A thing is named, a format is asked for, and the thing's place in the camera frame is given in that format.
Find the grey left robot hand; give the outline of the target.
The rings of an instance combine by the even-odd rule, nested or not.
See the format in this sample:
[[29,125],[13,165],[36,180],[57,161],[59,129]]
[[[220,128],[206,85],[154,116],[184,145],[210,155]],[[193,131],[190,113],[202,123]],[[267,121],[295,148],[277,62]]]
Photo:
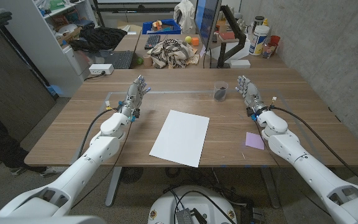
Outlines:
[[150,90],[151,87],[147,87],[145,78],[139,75],[129,86],[126,97],[119,106],[118,112],[126,115],[130,119],[133,117],[139,118],[142,99]]

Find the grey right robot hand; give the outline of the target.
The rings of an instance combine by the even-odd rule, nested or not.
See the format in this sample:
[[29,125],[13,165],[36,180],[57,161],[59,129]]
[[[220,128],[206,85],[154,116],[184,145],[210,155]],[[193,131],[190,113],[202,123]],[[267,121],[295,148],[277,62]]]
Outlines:
[[268,110],[268,106],[262,101],[260,91],[250,79],[245,76],[238,76],[235,89],[244,100],[248,117],[256,119],[260,114]]

